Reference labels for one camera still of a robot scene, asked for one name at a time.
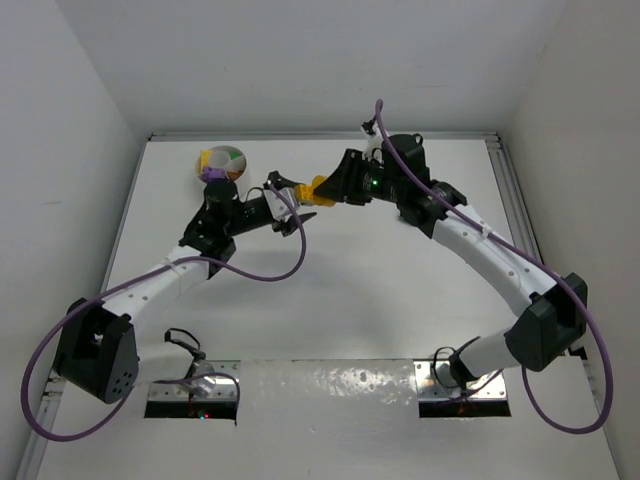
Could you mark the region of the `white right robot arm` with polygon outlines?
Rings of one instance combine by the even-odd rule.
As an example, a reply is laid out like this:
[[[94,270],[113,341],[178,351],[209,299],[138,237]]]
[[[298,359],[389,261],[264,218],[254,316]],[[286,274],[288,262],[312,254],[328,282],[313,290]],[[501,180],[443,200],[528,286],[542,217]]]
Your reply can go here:
[[[465,388],[505,368],[540,372],[585,334],[586,321],[571,297],[584,300],[586,283],[570,274],[561,287],[532,261],[492,240],[489,226],[466,197],[431,178],[419,135],[393,135],[388,144],[368,152],[348,149],[336,170],[327,178],[316,177],[312,188],[316,201],[395,204],[406,223],[464,260],[515,315],[511,327],[469,340],[436,368],[444,387]]]

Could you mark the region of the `dark purple rounded lego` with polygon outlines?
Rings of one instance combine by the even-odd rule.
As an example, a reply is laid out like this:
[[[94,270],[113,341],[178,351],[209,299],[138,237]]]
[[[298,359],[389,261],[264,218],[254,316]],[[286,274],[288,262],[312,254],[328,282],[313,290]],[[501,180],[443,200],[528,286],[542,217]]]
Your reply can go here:
[[[227,179],[227,173],[224,169],[204,167],[199,178],[205,183],[213,183]]]

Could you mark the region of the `yellow long lego brick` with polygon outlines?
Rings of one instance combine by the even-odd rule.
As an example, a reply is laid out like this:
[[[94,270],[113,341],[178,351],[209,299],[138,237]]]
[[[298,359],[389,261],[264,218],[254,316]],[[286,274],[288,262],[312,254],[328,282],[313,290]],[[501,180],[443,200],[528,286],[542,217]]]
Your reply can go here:
[[[332,207],[336,204],[334,200],[321,197],[315,193],[315,188],[326,180],[325,176],[315,176],[310,184],[298,184],[294,188],[295,197],[303,206],[323,206]]]

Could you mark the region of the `orange-brown lego plate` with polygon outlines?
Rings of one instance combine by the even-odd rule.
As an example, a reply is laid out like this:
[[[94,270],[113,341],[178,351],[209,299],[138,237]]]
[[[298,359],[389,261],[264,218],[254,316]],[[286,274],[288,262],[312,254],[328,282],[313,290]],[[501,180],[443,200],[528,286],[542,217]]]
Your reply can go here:
[[[236,181],[238,178],[240,178],[243,174],[245,173],[244,170],[239,170],[239,171],[228,171],[228,176]]]

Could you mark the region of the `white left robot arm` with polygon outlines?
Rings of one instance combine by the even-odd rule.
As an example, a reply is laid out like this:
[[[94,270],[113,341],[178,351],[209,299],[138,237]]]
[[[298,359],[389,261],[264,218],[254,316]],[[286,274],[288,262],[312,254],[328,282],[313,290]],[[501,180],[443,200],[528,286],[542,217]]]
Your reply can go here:
[[[192,288],[228,268],[234,238],[265,226],[283,236],[301,231],[309,214],[310,187],[269,174],[260,196],[240,199],[236,184],[217,179],[176,247],[138,280],[79,300],[68,312],[54,359],[54,371],[106,404],[125,398],[139,384],[183,382],[205,355],[198,347],[164,333],[146,344],[144,330]]]

